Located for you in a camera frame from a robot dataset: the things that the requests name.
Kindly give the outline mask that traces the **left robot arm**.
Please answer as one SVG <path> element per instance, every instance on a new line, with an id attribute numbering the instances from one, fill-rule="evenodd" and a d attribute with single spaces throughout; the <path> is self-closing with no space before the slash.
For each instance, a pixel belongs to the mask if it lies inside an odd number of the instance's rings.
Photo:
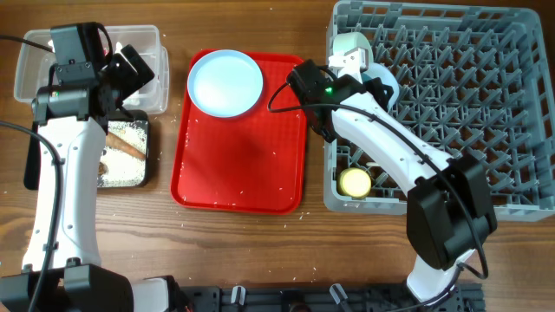
<path id="1" fill-rule="evenodd" d="M 97 170 L 108 117 L 154 74 L 136 50 L 56 48 L 56 85 L 33 102 L 40 143 L 36 219 L 22 271 L 1 280 L 9 311 L 173 311 L 171 277 L 131 283 L 106 270 L 96 241 Z"/>

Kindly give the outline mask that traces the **light blue plate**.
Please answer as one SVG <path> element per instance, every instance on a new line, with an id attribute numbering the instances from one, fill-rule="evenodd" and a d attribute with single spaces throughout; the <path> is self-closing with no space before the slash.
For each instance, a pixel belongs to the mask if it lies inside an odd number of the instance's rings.
<path id="1" fill-rule="evenodd" d="M 200 57 L 187 78 L 194 106 L 216 118 L 233 118 L 258 102 L 264 88 L 260 67 L 247 54 L 221 49 Z"/>

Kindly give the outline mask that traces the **brown food chunk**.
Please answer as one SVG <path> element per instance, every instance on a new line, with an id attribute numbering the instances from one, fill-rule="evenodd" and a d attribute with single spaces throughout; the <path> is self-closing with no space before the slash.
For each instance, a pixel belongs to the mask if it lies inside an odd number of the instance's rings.
<path id="1" fill-rule="evenodd" d="M 98 175 L 101 176 L 103 174 L 105 174 L 108 171 L 108 168 L 105 164 L 103 164 L 102 162 L 99 163 L 99 169 L 98 169 Z"/>

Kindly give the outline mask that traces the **green bowl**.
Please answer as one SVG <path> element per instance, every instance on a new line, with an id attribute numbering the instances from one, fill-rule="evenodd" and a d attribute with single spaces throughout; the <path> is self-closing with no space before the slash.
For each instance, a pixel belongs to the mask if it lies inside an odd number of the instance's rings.
<path id="1" fill-rule="evenodd" d="M 374 61 L 374 54 L 369 40 L 364 34 L 361 32 L 350 32 L 338 34 L 333 38 L 331 44 L 332 55 L 346 55 L 354 49 L 363 50 L 364 63 L 361 66 L 361 71 L 367 70 L 369 65 Z"/>

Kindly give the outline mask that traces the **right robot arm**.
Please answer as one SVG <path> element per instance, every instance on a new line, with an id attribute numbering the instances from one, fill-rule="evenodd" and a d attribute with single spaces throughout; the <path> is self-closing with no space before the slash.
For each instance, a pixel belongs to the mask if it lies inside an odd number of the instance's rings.
<path id="1" fill-rule="evenodd" d="M 485 168 L 472 155 L 455 159 L 436 149 L 391 117 L 393 88 L 378 78 L 329 80 L 316 71 L 291 87 L 317 133 L 353 142 L 402 189 L 417 254 L 407 287 L 421 304 L 438 303 L 497 230 Z"/>

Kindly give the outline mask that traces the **yellow plastic cup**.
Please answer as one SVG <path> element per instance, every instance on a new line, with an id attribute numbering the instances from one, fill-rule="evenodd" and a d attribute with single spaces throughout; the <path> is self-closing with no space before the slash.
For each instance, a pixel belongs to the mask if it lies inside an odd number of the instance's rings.
<path id="1" fill-rule="evenodd" d="M 343 170 L 339 175 L 337 183 L 340 193 L 352 198 L 367 197 L 372 187 L 369 174 L 359 168 Z"/>

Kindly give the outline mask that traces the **white napkin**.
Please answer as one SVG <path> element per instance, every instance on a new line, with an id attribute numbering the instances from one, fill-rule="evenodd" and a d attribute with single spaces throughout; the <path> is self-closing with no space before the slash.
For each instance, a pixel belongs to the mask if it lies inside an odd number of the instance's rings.
<path id="1" fill-rule="evenodd" d="M 123 104 L 125 106 L 128 106 L 128 107 L 139 106 L 142 102 L 143 97 L 144 97 L 144 94 L 140 90 L 138 90 L 138 91 L 134 92 L 133 94 L 131 94 L 129 97 L 127 97 L 123 101 Z"/>

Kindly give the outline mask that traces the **light blue rice bowl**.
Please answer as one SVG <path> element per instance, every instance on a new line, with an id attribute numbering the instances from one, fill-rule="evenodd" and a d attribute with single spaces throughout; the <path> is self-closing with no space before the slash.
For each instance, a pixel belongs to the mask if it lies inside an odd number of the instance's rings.
<path id="1" fill-rule="evenodd" d="M 374 78 L 379 78 L 383 85 L 392 87 L 393 89 L 392 95 L 388 96 L 388 104 L 385 107 L 385 110 L 389 112 L 397 102 L 400 95 L 399 84 L 387 67 L 379 63 L 372 62 L 369 64 L 369 68 L 362 72 L 362 79 L 364 81 L 369 81 Z"/>

